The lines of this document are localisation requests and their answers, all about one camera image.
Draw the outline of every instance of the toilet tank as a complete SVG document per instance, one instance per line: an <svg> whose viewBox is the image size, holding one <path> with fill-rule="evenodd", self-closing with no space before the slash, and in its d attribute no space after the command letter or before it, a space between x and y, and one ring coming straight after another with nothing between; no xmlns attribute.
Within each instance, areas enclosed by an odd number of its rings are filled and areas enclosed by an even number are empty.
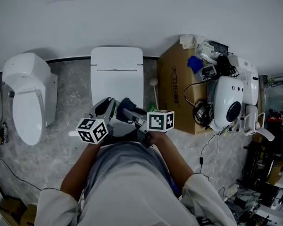
<svg viewBox="0 0 283 226"><path fill-rule="evenodd" d="M31 88L41 89L49 78L50 67L34 53L23 53L8 59L2 74L3 82L15 93Z"/></svg>

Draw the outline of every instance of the white toilet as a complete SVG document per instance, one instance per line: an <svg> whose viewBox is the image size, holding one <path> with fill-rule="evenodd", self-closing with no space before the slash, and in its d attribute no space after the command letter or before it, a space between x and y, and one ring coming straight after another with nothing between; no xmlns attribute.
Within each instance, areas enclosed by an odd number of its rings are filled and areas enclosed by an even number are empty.
<svg viewBox="0 0 283 226"><path fill-rule="evenodd" d="M39 143L55 118L58 76L34 53L24 53L6 61L2 80L15 92L13 118L17 133L28 145Z"/></svg>
<svg viewBox="0 0 283 226"><path fill-rule="evenodd" d="M91 51L91 94L95 105L112 97L129 98L143 108L143 57L140 48L98 47ZM114 135L123 136L135 126L111 119Z"/></svg>

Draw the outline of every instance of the white sleeve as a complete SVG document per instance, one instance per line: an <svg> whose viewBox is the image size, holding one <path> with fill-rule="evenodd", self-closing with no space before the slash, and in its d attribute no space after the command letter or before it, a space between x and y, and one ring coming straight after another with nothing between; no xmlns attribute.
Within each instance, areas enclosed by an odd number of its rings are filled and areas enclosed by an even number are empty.
<svg viewBox="0 0 283 226"><path fill-rule="evenodd" d="M57 189L44 189L37 205L36 226L68 226L77 224L78 203Z"/></svg>
<svg viewBox="0 0 283 226"><path fill-rule="evenodd" d="M181 203L196 218L208 218L217 226L236 225L230 209L202 174L193 174L185 182Z"/></svg>

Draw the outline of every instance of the cardboard box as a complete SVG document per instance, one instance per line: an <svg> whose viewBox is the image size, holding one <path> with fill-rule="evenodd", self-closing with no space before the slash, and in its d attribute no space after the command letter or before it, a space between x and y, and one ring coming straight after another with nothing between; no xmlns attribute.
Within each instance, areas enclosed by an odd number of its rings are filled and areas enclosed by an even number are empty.
<svg viewBox="0 0 283 226"><path fill-rule="evenodd" d="M18 198L7 196L0 203L0 214L10 226L20 226L20 220L25 211L26 206Z"/></svg>
<svg viewBox="0 0 283 226"><path fill-rule="evenodd" d="M195 55L195 49L183 49L176 43L157 61L159 109L175 112L175 128L191 134L207 131L195 123L193 106L184 98L184 90L197 83L194 73L187 66L188 59ZM186 96L195 103L199 98L206 99L206 83L190 87Z"/></svg>
<svg viewBox="0 0 283 226"><path fill-rule="evenodd" d="M34 225L34 220L37 215L37 206L36 205L28 205L27 210L21 217L21 226L32 226Z"/></svg>
<svg viewBox="0 0 283 226"><path fill-rule="evenodd" d="M273 163L272 170L269 174L267 183L275 185L283 174L283 158L276 157Z"/></svg>

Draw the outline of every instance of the floor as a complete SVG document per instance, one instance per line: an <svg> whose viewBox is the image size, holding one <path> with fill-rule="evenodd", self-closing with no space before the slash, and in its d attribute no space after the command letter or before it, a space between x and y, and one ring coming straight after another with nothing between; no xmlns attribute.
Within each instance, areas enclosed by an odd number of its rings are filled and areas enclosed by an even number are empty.
<svg viewBox="0 0 283 226"><path fill-rule="evenodd" d="M59 188L67 172L75 164L84 143L77 137L69 137L68 131L74 130L79 119L91 107L90 61L79 60L50 64L52 73L58 75L58 102L54 122L46 128L41 142L35 146L26 145L18 136L12 119L12 98L10 88L2 85L3 121L9 127L9 143L0 146L0 158L12 168L21 179L37 187ZM156 62L144 61L144 107L155 103L153 88L149 79L156 76ZM183 158L195 172L199 172L200 151L214 132L190 135L171 130L167 133L177 146ZM229 188L240 177L250 137L242 133L224 133L215 136L203 151L202 173L219 191ZM6 195L21 198L25 204L36 204L39 191L18 181L0 161L0 186Z"/></svg>

